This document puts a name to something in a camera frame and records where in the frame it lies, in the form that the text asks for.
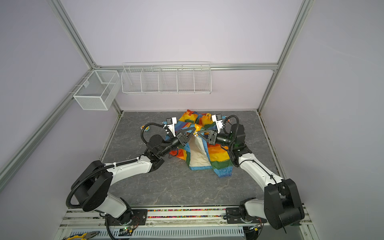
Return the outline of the rainbow striped jacket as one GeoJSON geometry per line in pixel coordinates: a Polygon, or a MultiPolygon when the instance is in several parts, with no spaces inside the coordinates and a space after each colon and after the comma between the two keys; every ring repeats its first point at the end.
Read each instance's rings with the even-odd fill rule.
{"type": "MultiPolygon", "coordinates": [[[[187,110],[179,118],[175,130],[180,131],[190,127],[199,130],[216,130],[216,123],[210,113],[200,114],[187,110]]],[[[230,177],[233,172],[233,164],[226,150],[220,145],[209,145],[201,137],[195,136],[185,145],[170,152],[171,156],[184,160],[187,166],[193,170],[213,170],[218,177],[230,177]]]]}

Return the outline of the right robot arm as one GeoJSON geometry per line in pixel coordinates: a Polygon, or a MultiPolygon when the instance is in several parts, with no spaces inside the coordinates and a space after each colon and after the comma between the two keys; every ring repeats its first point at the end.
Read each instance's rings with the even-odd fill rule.
{"type": "Polygon", "coordinates": [[[246,145],[245,128],[239,118],[233,115],[215,122],[216,130],[200,130],[198,136],[224,149],[232,164],[248,173],[264,192],[262,200],[242,201],[238,218],[246,223],[266,220],[276,230],[303,220],[305,211],[296,183],[275,174],[257,159],[246,145]]]}

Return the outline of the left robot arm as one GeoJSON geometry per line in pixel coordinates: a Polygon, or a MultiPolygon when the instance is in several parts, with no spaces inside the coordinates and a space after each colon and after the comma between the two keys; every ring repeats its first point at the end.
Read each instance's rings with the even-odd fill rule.
{"type": "Polygon", "coordinates": [[[148,123],[145,126],[162,128],[169,139],[153,135],[147,141],[144,137],[145,131],[142,130],[141,139],[147,148],[140,156],[109,164],[99,160],[90,163],[71,186],[66,198],[66,206],[69,209],[80,208],[84,212],[101,212],[106,218],[113,218],[121,225],[130,224],[134,220],[135,215],[131,206],[124,199],[110,194],[110,187],[132,176],[157,170],[165,162],[166,155],[180,146],[185,146],[196,132],[195,127],[176,132],[164,124],[148,123]]]}

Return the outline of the white mesh box basket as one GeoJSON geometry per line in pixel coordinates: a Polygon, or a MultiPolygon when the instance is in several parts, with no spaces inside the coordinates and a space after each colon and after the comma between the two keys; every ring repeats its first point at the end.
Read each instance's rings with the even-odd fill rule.
{"type": "Polygon", "coordinates": [[[74,93],[83,110],[107,111],[121,88],[118,71],[93,70],[74,93]]]}

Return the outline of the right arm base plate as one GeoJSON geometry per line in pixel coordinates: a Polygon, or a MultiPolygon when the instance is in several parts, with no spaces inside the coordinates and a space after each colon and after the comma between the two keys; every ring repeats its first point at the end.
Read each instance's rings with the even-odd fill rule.
{"type": "Polygon", "coordinates": [[[267,220],[260,217],[250,217],[242,214],[239,207],[226,208],[226,213],[223,219],[228,224],[265,224],[267,220]]]}

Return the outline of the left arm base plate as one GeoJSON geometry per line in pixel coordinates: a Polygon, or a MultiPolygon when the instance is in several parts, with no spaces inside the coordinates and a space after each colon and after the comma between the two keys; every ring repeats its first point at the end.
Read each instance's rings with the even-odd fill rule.
{"type": "Polygon", "coordinates": [[[133,209],[129,215],[126,214],[117,219],[107,215],[107,223],[109,226],[144,226],[147,216],[147,209],[133,209]]]}

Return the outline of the yellow handled pliers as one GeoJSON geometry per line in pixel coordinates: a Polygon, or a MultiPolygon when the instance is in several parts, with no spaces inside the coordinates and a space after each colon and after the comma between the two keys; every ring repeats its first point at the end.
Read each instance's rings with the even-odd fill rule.
{"type": "Polygon", "coordinates": [[[100,234],[100,231],[93,231],[84,233],[82,235],[73,235],[67,238],[64,238],[64,240],[90,240],[91,238],[94,238],[100,234]]]}

